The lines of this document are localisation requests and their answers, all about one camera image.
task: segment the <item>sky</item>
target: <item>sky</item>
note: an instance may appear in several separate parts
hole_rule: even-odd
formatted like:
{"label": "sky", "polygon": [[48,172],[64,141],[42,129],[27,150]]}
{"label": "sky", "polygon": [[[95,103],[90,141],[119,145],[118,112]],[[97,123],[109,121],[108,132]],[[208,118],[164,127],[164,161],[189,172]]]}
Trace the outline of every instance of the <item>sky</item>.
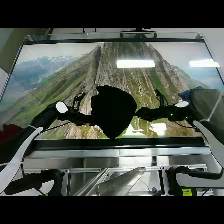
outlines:
{"label": "sky", "polygon": [[[191,68],[189,61],[210,59],[209,52],[203,43],[171,43],[154,42],[147,43],[156,48],[163,58],[171,65],[176,65],[184,70],[192,79],[196,79],[213,88],[223,88],[222,81],[216,68]],[[93,50],[97,45],[103,43],[60,43],[24,45],[18,58],[17,64],[22,62],[38,60],[38,58],[73,56],[80,57]]]}

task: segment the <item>black frame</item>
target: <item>black frame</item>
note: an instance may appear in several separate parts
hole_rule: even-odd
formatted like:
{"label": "black frame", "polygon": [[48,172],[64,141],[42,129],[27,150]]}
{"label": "black frame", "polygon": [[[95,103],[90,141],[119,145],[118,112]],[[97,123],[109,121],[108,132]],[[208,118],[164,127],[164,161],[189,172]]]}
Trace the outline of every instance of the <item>black frame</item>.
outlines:
{"label": "black frame", "polygon": [[[65,40],[46,40],[38,41],[38,44],[57,44],[57,43],[93,43],[93,42],[197,42],[208,46],[203,38],[111,38],[111,39],[65,39]],[[9,79],[14,70],[23,45],[37,44],[36,41],[24,41],[21,45],[14,64],[12,66]],[[218,74],[224,84],[224,80],[217,69]],[[31,148],[34,151],[57,151],[57,150],[102,150],[102,149],[138,149],[138,148],[180,148],[180,147],[205,147],[202,137],[164,137],[164,138],[126,138],[126,139],[61,139],[61,140],[34,140]]]}

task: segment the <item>white plastic part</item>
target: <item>white plastic part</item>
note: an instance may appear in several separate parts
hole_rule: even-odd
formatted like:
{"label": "white plastic part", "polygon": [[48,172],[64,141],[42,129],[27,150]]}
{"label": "white plastic part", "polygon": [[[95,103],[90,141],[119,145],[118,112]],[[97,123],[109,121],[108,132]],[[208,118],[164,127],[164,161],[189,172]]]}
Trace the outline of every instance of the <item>white plastic part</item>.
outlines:
{"label": "white plastic part", "polygon": [[179,103],[175,104],[175,107],[187,107],[189,103],[187,101],[180,101]]}
{"label": "white plastic part", "polygon": [[26,149],[32,142],[32,140],[43,130],[43,127],[39,127],[34,129],[34,132],[23,142],[23,144],[19,147],[18,151],[12,158],[12,160],[8,163],[8,165],[0,172],[0,193],[5,190],[5,188],[12,181],[14,176],[16,175],[21,161],[23,159],[24,153]]}
{"label": "white plastic part", "polygon": [[61,113],[61,114],[64,114],[65,112],[68,111],[68,108],[65,105],[65,103],[63,103],[61,101],[60,102],[57,102],[56,108],[57,108],[58,112]]}

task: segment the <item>display screen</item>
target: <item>display screen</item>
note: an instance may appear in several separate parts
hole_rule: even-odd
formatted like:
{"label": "display screen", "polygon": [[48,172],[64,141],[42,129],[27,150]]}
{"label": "display screen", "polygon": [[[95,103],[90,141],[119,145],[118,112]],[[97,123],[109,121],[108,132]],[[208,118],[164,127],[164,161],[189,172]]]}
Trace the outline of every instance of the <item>display screen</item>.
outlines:
{"label": "display screen", "polygon": [[[138,106],[157,108],[158,89],[169,104],[178,93],[201,86],[223,88],[220,75],[208,65],[211,56],[203,43],[105,42],[24,45],[0,103],[0,122],[25,128],[47,105],[85,92],[80,112],[91,114],[96,87],[110,85],[130,93]],[[56,120],[51,127],[66,121]],[[186,121],[180,122],[189,126]],[[199,136],[165,118],[147,122],[134,117],[118,138]],[[98,126],[67,124],[41,134],[38,139],[107,138]]]}

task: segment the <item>red object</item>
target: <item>red object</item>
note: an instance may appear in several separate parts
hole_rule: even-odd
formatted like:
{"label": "red object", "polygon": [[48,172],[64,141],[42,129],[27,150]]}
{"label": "red object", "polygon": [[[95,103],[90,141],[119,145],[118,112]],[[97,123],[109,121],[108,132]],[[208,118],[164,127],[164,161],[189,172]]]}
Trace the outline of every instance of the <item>red object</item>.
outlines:
{"label": "red object", "polygon": [[4,130],[0,131],[0,143],[9,140],[23,130],[23,128],[15,124],[3,124],[3,128]]}

